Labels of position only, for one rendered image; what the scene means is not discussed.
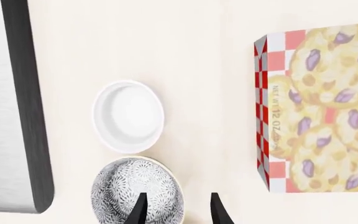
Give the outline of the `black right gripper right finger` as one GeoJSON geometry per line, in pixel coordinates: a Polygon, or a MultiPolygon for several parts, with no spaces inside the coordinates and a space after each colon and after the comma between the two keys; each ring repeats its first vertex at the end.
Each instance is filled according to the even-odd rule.
{"type": "Polygon", "coordinates": [[[213,224],[234,224],[216,192],[211,194],[210,210],[213,224]]]}

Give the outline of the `cookie box with red checks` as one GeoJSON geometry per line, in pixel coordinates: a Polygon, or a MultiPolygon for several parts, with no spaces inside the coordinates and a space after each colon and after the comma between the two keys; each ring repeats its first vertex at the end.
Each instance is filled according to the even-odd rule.
{"type": "Polygon", "coordinates": [[[257,170],[270,192],[358,192],[358,24],[254,42],[257,170]]]}

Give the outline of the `flat stove plate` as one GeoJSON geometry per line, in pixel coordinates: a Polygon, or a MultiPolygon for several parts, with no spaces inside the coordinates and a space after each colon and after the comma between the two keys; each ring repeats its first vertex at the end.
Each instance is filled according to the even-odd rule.
{"type": "Polygon", "coordinates": [[[54,184],[27,0],[0,0],[0,212],[52,204],[54,184]]]}

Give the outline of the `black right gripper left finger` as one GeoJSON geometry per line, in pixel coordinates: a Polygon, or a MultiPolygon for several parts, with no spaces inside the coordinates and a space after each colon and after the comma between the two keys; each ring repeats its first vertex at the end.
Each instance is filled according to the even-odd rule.
{"type": "Polygon", "coordinates": [[[139,194],[135,206],[126,220],[126,224],[145,224],[147,207],[147,194],[142,192],[139,194]]]}

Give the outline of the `white ramekin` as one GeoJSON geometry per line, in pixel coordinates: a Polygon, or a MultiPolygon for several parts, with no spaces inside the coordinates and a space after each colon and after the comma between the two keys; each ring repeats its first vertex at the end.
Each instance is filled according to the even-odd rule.
{"type": "Polygon", "coordinates": [[[120,80],[98,93],[92,121],[100,140],[112,151],[137,154],[158,141],[165,113],[160,98],[150,87],[120,80]]]}

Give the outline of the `black patterned bowl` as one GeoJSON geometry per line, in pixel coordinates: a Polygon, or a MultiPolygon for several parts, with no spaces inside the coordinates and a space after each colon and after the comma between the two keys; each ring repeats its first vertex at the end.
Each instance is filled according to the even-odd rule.
{"type": "Polygon", "coordinates": [[[99,223],[124,224],[141,193],[148,201],[145,224],[183,224],[180,184],[163,164],[141,156],[115,160],[96,176],[91,204],[99,223]]]}

